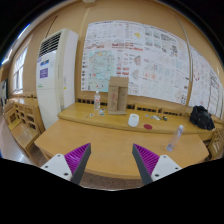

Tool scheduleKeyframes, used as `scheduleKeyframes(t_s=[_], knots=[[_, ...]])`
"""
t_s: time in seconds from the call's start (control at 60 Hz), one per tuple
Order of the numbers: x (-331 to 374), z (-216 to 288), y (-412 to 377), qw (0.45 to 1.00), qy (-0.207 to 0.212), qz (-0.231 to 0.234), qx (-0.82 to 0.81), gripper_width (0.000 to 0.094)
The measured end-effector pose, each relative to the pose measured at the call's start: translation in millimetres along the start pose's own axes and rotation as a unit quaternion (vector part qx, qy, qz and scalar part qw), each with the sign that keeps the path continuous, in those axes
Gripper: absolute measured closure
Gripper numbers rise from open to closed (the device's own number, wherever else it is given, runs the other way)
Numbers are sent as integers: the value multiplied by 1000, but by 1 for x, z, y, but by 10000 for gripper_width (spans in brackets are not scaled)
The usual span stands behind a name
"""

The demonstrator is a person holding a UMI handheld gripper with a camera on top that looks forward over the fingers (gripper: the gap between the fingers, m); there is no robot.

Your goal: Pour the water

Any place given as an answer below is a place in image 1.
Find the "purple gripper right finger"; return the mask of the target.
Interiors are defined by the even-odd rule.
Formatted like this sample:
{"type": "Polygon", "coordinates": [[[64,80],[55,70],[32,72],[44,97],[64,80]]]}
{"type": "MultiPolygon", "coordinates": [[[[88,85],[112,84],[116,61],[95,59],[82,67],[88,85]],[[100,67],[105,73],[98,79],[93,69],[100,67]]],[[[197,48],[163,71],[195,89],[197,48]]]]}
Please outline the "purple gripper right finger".
{"type": "Polygon", "coordinates": [[[137,144],[133,145],[132,154],[144,185],[181,170],[168,155],[159,156],[137,144]]]}

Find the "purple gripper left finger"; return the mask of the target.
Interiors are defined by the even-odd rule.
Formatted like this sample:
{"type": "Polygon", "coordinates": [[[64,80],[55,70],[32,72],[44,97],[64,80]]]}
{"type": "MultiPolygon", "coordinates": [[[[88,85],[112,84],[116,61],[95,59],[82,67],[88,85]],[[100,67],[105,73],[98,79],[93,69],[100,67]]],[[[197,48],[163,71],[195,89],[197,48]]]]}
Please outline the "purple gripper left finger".
{"type": "Polygon", "coordinates": [[[90,155],[91,144],[87,143],[65,155],[56,154],[42,169],[79,185],[90,155]]]}

